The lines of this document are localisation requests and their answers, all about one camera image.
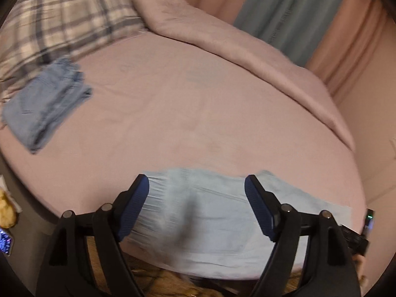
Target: pink bed sheet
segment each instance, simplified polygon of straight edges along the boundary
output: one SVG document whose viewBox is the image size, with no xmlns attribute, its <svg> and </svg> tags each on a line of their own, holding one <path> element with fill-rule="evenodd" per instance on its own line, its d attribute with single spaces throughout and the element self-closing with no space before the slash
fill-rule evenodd
<svg viewBox="0 0 396 297">
<path fill-rule="evenodd" d="M 0 148 L 52 212 L 112 202 L 137 174 L 173 167 L 230 176 L 266 169 L 326 201 L 365 199 L 352 151 L 297 101 L 196 46 L 143 33 L 79 61 L 93 97 L 32 155 L 5 127 Z"/>
</svg>

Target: gray curtain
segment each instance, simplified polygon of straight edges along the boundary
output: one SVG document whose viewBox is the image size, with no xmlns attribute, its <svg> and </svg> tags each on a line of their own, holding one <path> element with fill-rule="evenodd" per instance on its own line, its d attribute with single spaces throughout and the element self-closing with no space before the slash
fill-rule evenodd
<svg viewBox="0 0 396 297">
<path fill-rule="evenodd" d="M 304 66 L 342 0 L 246 0 L 235 27 L 273 45 Z"/>
</svg>

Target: yellow object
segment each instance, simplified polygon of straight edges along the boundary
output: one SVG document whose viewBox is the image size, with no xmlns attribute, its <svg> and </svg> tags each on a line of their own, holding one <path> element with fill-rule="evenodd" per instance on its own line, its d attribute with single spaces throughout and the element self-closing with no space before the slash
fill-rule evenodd
<svg viewBox="0 0 396 297">
<path fill-rule="evenodd" d="M 17 213 L 8 200 L 5 191 L 0 188 L 0 227 L 11 228 L 17 222 Z"/>
</svg>

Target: plaid fabric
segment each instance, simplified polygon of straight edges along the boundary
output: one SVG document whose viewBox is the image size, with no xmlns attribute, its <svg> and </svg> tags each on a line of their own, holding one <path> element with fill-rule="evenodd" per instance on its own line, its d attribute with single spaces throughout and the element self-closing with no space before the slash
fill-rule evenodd
<svg viewBox="0 0 396 297">
<path fill-rule="evenodd" d="M 76 61 L 143 28 L 130 0 L 19 0 L 0 30 L 1 100 L 60 56 Z"/>
</svg>

